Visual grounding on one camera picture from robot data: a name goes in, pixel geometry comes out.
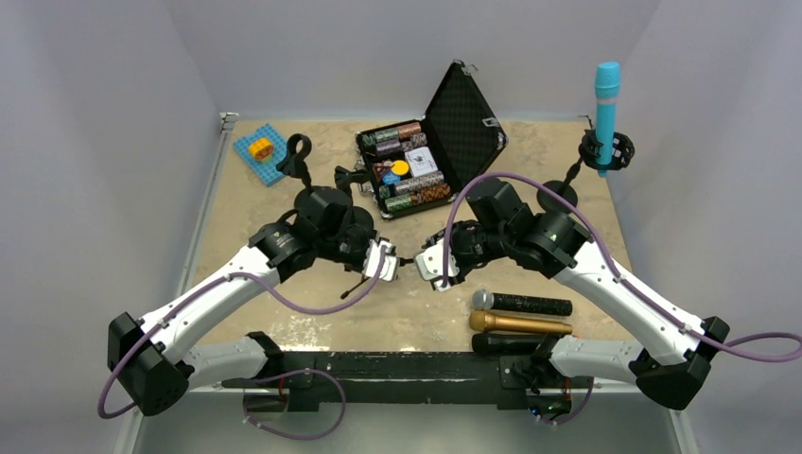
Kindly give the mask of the silver-head black microphone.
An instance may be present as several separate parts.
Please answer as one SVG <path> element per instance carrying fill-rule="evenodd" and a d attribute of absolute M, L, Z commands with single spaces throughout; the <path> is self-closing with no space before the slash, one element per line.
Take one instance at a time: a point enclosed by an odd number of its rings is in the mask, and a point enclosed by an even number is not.
<path fill-rule="evenodd" d="M 501 310 L 558 317 L 568 317 L 573 312 L 573 304 L 569 300 L 494 293 L 486 289 L 475 291 L 471 302 L 476 310 Z"/>

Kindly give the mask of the black microphone orange end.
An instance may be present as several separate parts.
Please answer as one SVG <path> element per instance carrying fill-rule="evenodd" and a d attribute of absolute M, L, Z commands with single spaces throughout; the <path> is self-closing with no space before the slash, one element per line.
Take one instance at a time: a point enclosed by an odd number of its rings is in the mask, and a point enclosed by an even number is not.
<path fill-rule="evenodd" d="M 548 358 L 558 341 L 575 340 L 575 336 L 557 334 L 478 333 L 471 339 L 474 353 L 485 356 L 530 355 Z"/>

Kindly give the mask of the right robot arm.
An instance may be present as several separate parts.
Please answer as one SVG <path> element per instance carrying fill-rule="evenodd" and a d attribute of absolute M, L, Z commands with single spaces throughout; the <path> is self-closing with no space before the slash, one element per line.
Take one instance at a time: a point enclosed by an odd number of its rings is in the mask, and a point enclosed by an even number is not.
<path fill-rule="evenodd" d="M 704 385 L 728 325 L 685 311 L 627 273 L 575 206 L 542 184 L 538 189 L 558 207 L 534 213 L 509 183 L 512 177 L 491 173 L 471 181 L 455 202 L 467 201 L 474 219 L 455 221 L 451 213 L 445 228 L 427 243 L 437 262 L 420 269 L 430 272 L 433 284 L 450 288 L 476 267 L 509 258 L 574 290 L 634 340 L 559 334 L 535 350 L 532 385 L 598 377 L 632 384 L 665 408 L 685 409 Z"/>

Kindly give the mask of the black round-base mic stand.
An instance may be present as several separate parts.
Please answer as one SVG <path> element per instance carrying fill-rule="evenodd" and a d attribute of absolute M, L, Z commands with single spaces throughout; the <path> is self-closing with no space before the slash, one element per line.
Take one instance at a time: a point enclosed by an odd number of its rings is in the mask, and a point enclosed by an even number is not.
<path fill-rule="evenodd" d="M 314 192 L 320 190 L 334 190 L 333 186 L 314 185 L 305 159 L 312 150 L 311 139 L 301 133 L 292 134 L 287 140 L 286 156 L 278 162 L 276 169 L 287 177 L 298 179 L 304 188 L 295 196 L 293 207 L 300 209 L 304 201 Z"/>

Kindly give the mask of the gold microphone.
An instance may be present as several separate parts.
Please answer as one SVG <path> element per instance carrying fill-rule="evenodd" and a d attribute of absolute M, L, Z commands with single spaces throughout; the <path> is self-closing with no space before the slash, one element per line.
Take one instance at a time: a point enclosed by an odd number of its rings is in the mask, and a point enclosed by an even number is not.
<path fill-rule="evenodd" d="M 468 318 L 471 329 L 479 332 L 509 331 L 533 334 L 570 335 L 573 326 L 568 323 L 496 315 L 487 311 L 474 311 Z"/>

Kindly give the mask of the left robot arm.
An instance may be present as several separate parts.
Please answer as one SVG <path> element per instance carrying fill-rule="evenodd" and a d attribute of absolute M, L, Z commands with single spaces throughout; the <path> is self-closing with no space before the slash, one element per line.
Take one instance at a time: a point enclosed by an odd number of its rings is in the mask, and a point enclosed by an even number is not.
<path fill-rule="evenodd" d="M 184 295 L 139 318 L 123 312 L 108 328 L 107 364 L 111 376 L 98 399 L 104 419 L 114 383 L 146 416 L 173 406 L 194 388 L 233 378 L 269 387 L 282 374 L 283 356 L 263 333 L 229 344 L 200 347 L 198 342 L 256 296 L 268 292 L 282 305 L 307 315 L 340 312 L 363 299 L 380 281 L 395 279 L 394 246 L 375 229 L 372 216 L 346 192 L 313 185 L 300 191 L 291 210 L 263 225 L 220 269 Z M 292 303 L 279 285 L 318 259 L 359 273 L 368 284 L 350 300 L 329 308 Z"/>

